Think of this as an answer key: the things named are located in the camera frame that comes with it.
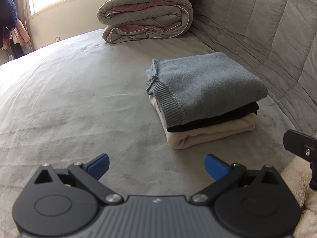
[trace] folded clothes stack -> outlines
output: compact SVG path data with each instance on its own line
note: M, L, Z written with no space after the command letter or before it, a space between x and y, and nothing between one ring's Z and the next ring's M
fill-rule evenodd
M223 53L155 60L147 93L175 149L251 131L267 88Z

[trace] rolled comforter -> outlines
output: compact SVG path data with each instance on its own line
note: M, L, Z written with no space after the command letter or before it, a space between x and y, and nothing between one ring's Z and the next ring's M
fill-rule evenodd
M120 43L178 37L191 26L193 10L188 0L109 0L97 18L107 25L103 39Z

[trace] wall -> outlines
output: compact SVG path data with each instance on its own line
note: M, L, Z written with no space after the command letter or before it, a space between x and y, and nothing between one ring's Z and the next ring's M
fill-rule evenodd
M30 31L35 49L96 29L105 28L96 14L108 0L66 0L34 14Z
M0 48L0 65L9 61L8 54L6 51L2 51Z

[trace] metal screw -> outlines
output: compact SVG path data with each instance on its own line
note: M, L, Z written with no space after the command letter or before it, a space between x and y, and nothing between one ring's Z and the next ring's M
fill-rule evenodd
M203 203L205 201L207 201L208 197L205 194L195 194L194 196L192 196L192 200L198 203Z
M309 155L310 155L310 149L306 149L306 150L305 150L305 155L306 155L306 156L309 156Z
M122 197L119 194L108 194L106 196L106 201L110 203L118 203Z
M160 199L160 198L155 198L154 200L152 200L154 203L159 203L159 202L161 202L162 200Z

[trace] folded black shirt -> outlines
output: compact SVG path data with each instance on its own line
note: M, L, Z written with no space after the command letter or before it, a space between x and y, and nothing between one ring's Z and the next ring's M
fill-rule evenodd
M167 128L168 132L183 132L190 131L193 129L208 127L216 124L220 124L226 121L240 119L247 116L250 113L256 113L259 110L259 105L256 102L249 103L245 106L239 107L228 113L224 113L220 116L215 116L212 118L200 119L196 121L191 121L186 124L176 125L173 127Z

